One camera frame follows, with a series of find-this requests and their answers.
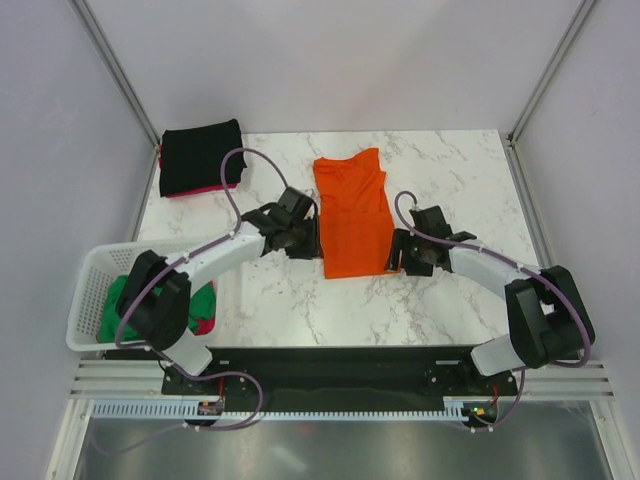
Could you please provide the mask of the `orange t-shirt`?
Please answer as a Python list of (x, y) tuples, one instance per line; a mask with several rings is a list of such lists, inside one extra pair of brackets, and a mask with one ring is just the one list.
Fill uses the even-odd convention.
[(368, 148), (344, 160), (319, 158), (313, 173), (320, 197), (324, 276), (384, 275), (394, 223), (379, 150)]

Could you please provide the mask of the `white plastic basket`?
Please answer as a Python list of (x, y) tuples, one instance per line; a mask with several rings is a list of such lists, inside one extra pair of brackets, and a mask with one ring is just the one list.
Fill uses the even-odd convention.
[(98, 333), (108, 287), (128, 275), (136, 258), (146, 250), (169, 257), (194, 250), (203, 238), (125, 242), (95, 247), (85, 257), (79, 273), (67, 322), (66, 343), (76, 352), (116, 350), (114, 342), (101, 342)]

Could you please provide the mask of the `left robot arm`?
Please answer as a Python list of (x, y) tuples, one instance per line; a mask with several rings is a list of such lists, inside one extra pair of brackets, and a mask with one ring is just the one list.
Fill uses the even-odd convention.
[(232, 230), (219, 239), (182, 254), (142, 252), (116, 304), (121, 319), (116, 346), (122, 346), (129, 326), (141, 338), (140, 346), (172, 362), (196, 392), (211, 392), (220, 371), (188, 326), (191, 298), (222, 274), (279, 250), (291, 259), (320, 256), (317, 203), (293, 187), (278, 201), (239, 214)]

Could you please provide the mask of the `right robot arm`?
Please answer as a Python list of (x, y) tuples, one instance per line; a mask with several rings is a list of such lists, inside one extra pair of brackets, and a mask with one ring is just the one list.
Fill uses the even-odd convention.
[(486, 247), (467, 231), (455, 233), (440, 207), (411, 210), (392, 234), (388, 271), (431, 277), (436, 269), (474, 281), (505, 302), (508, 333), (471, 348), (458, 368), (467, 392), (483, 392), (494, 375), (549, 364), (579, 368), (595, 330), (571, 273), (556, 265), (521, 264)]

